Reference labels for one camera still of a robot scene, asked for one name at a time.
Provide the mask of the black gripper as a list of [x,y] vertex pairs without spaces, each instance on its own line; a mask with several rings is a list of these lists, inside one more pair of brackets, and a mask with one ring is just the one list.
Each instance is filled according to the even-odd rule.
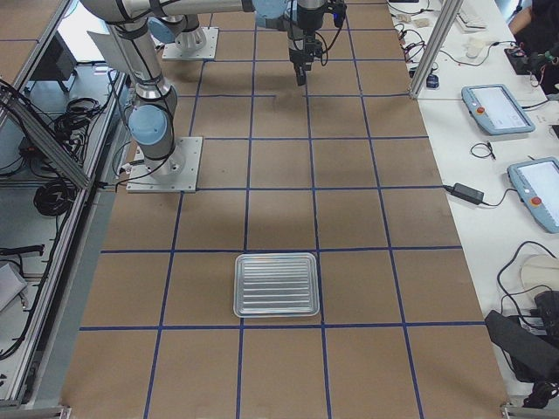
[[321,48],[316,32],[322,27],[327,11],[326,1],[288,1],[287,38],[289,58],[298,86],[307,83],[307,70],[312,68],[315,53]]

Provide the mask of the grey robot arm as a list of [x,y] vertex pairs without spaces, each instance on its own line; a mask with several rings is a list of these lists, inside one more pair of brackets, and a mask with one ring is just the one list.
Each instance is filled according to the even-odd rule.
[[159,42],[193,52],[206,45],[206,36],[200,28],[198,15],[189,14],[172,17],[150,17],[148,29]]
[[298,85],[321,53],[317,39],[326,1],[85,1],[101,19],[116,45],[118,59],[135,83],[135,102],[128,126],[143,153],[147,173],[157,181],[174,181],[183,172],[184,153],[174,133],[177,92],[163,75],[155,42],[185,43],[192,50],[206,44],[201,13],[252,13],[267,29],[287,34],[289,58]]

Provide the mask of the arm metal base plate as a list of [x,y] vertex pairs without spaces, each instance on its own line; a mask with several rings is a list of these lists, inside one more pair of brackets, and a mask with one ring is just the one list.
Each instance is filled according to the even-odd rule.
[[162,59],[168,61],[213,60],[217,51],[217,27],[198,27],[182,32],[174,44],[165,45]]
[[141,148],[137,146],[135,160],[143,160],[143,163],[131,168],[132,180],[127,182],[127,192],[195,193],[203,142],[202,137],[176,138],[174,153],[161,167],[159,162],[146,159]]

